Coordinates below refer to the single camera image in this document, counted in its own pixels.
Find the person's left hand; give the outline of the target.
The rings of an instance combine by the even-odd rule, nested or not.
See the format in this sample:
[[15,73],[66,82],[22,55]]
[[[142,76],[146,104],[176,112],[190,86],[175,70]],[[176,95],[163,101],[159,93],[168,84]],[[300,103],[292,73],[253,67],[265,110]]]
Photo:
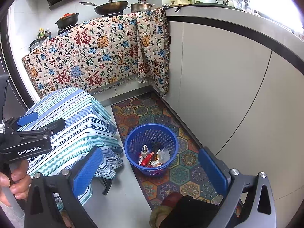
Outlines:
[[27,174],[28,167],[28,160],[20,162],[19,167],[17,167],[11,174],[14,184],[12,184],[10,179],[1,172],[1,187],[9,187],[17,200],[26,200],[28,197],[31,185],[31,177]]

